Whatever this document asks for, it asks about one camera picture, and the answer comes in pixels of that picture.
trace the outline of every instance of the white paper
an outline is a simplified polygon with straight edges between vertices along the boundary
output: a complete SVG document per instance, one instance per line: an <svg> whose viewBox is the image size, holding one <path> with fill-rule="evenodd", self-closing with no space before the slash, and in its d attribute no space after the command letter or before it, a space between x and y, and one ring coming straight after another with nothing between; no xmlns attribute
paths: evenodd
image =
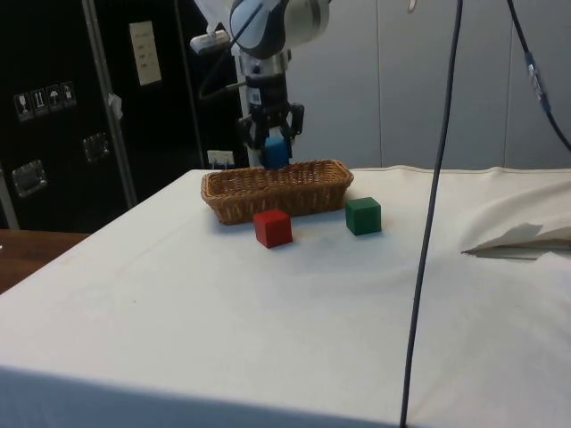
<svg viewBox="0 0 571 428"><path fill-rule="evenodd" d="M162 80L161 66L154 43L153 23L151 21L129 24L135 63L141 86Z"/></svg>

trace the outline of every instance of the red cube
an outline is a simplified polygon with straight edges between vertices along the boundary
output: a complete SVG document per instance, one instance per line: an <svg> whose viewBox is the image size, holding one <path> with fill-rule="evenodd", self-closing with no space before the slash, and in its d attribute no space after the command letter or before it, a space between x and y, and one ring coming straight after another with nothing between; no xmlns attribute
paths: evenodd
<svg viewBox="0 0 571 428"><path fill-rule="evenodd" d="M294 240L292 220L282 210L264 211L253 216L258 241L268 248L278 247Z"/></svg>

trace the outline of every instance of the white label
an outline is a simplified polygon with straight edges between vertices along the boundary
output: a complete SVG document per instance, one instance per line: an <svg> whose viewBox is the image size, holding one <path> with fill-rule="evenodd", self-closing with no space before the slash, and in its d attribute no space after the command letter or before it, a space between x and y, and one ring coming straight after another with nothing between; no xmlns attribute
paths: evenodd
<svg viewBox="0 0 571 428"><path fill-rule="evenodd" d="M261 105L260 89L256 89L255 87L249 87L246 93L248 95L248 103L254 105Z"/></svg>
<svg viewBox="0 0 571 428"><path fill-rule="evenodd" d="M161 66L157 56L157 46L154 43L153 23L137 22L129 24L135 64L141 86L162 80Z"/></svg>

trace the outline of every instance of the sticker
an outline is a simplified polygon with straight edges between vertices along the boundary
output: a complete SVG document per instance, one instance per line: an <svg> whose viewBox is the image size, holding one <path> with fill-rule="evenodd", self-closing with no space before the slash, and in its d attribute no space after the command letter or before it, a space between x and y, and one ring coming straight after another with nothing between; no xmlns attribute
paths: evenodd
<svg viewBox="0 0 571 428"><path fill-rule="evenodd" d="M14 104L16 105L16 112L18 113L18 120L20 122L34 119L34 111L32 110L28 93L15 95Z"/></svg>
<svg viewBox="0 0 571 428"><path fill-rule="evenodd" d="M34 112L36 116L43 116L50 111L47 109L47 97L46 91L44 89L36 89L30 92L32 98L32 106L34 107Z"/></svg>
<svg viewBox="0 0 571 428"><path fill-rule="evenodd" d="M62 89L59 85L49 86L46 89L47 103L50 111L59 111L63 108Z"/></svg>
<svg viewBox="0 0 571 428"><path fill-rule="evenodd" d="M255 87L249 87L246 93L248 96L248 103L254 105L261 105L260 89L257 89Z"/></svg>
<svg viewBox="0 0 571 428"><path fill-rule="evenodd" d="M129 24L135 65L141 86L162 80L161 66L154 43L153 23L151 21Z"/></svg>
<svg viewBox="0 0 571 428"><path fill-rule="evenodd" d="M75 107L78 105L78 100L75 97L75 89L73 88L73 83L65 82L60 85L62 90L62 99L64 107Z"/></svg>

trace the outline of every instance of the metal frame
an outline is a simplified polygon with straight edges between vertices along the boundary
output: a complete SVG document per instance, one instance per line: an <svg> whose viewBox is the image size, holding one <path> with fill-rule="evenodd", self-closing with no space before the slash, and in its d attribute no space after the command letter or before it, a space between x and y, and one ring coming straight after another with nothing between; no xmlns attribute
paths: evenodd
<svg viewBox="0 0 571 428"><path fill-rule="evenodd" d="M121 183L123 184L123 192L125 194L125 199L127 200L127 206L131 209L137 205L137 194L135 192L135 185L133 184L131 167L128 163L127 149L125 147L121 125L107 101L108 96L113 94L113 89L111 76L109 75L109 68L107 67L107 58L103 48L103 40L101 39L101 30L99 29L95 3L94 0L81 0L81 5L83 6L83 13L86 18L89 43L91 44L97 77L99 77L99 86L101 88L107 122L109 124L109 129L111 130L111 140L113 147L115 148L115 156L117 157Z"/></svg>
<svg viewBox="0 0 571 428"><path fill-rule="evenodd" d="M18 223L18 218L16 217L16 211L14 210L14 207L12 205L12 198L10 197L10 192L8 192L8 185L6 184L4 170L2 169L1 163L0 163L0 207L2 207L4 215L6 216L8 227L14 230L20 230L20 224Z"/></svg>
<svg viewBox="0 0 571 428"><path fill-rule="evenodd" d="M194 122L194 138L196 138L196 145L198 146L201 168L204 169L206 167L206 163L204 159L203 140L200 135L200 124L198 123L196 106L194 104L194 89L192 79L190 78L190 70L188 69L188 54L186 53L187 47L185 42L185 35L182 28L182 19L180 17L179 2L180 0L174 0L175 17L177 19L178 42L180 43L180 53L182 54L183 66L185 69L186 91L188 92L188 101L190 102L191 117Z"/></svg>

